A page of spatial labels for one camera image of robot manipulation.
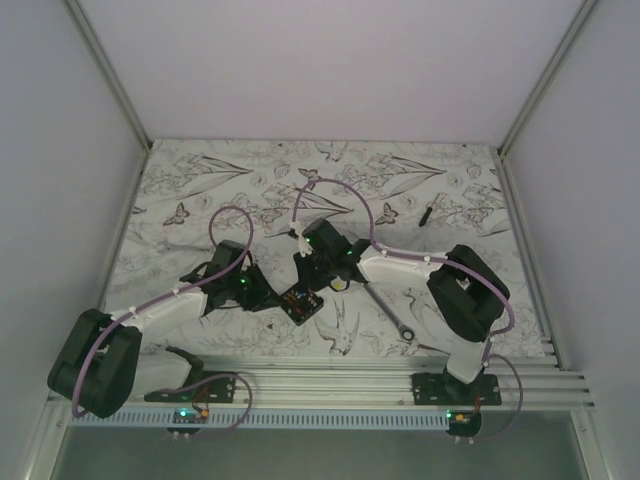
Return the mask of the black fuse box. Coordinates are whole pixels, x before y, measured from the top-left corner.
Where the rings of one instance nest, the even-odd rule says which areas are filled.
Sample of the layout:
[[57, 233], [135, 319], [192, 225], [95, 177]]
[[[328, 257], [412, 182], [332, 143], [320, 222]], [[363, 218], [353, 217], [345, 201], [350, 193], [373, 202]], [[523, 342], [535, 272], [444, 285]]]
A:
[[323, 308], [324, 300], [298, 282], [280, 295], [280, 306], [296, 326], [301, 326]]

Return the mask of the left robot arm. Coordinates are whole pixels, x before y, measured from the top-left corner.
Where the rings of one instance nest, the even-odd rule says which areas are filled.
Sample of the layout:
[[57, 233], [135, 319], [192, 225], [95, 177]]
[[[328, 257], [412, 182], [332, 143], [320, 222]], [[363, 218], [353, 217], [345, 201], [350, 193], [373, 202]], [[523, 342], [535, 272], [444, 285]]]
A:
[[171, 291], [127, 310], [81, 313], [47, 385], [70, 400], [76, 418], [107, 418], [132, 396], [175, 395], [193, 401], [204, 389], [202, 360], [178, 347], [155, 355], [145, 349], [177, 327], [226, 306], [259, 312], [281, 305], [248, 249], [225, 240]]

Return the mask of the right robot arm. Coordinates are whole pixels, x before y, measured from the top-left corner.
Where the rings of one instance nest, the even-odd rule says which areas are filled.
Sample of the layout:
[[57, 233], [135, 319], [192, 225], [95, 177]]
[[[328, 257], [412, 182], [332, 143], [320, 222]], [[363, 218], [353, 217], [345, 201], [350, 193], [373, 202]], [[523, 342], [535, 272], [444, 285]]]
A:
[[492, 327], [503, 313], [514, 318], [508, 288], [474, 250], [457, 245], [444, 254], [392, 252], [367, 239], [352, 243], [325, 219], [306, 227], [292, 221], [290, 235], [298, 241], [294, 262], [308, 290], [340, 279], [366, 288], [392, 283], [429, 293], [452, 332], [444, 394], [458, 405], [477, 395]]

